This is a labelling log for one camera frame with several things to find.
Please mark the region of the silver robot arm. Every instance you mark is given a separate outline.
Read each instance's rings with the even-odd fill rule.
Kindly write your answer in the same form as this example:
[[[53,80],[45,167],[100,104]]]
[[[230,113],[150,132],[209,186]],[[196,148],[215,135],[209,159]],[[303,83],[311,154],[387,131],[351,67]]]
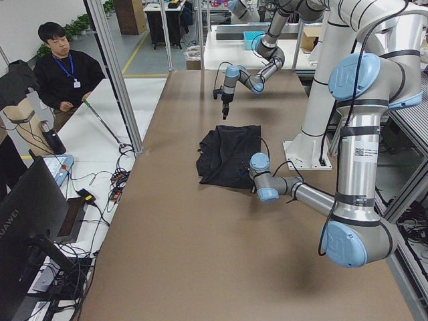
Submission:
[[[215,98],[218,94],[221,95],[223,119],[229,114],[229,104],[233,101],[236,83],[241,82],[254,94],[260,94],[265,88],[265,81],[282,69],[286,59],[284,52],[278,47],[278,38],[289,16],[296,12],[302,21],[313,23],[322,17],[324,10],[325,6],[317,1],[275,2],[270,26],[251,46],[268,63],[255,75],[250,74],[243,66],[227,66],[223,86],[213,91]]]
[[[328,89],[345,118],[335,194],[319,191],[299,177],[274,177],[268,156],[261,152],[251,157],[249,175],[261,201],[289,195],[325,215],[320,249],[335,264],[358,268],[397,248],[397,233],[375,212],[380,122],[386,110],[421,102],[419,51],[354,53],[333,69]]]

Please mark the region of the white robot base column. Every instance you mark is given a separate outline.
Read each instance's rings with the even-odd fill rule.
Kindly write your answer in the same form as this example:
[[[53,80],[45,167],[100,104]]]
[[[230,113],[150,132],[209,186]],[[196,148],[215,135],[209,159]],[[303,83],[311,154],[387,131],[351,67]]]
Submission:
[[[322,137],[335,102],[367,93],[391,110],[421,102],[419,49],[427,8],[406,1],[286,1],[284,7],[306,23],[327,14],[301,132],[284,142],[286,158],[297,168],[327,170]]]

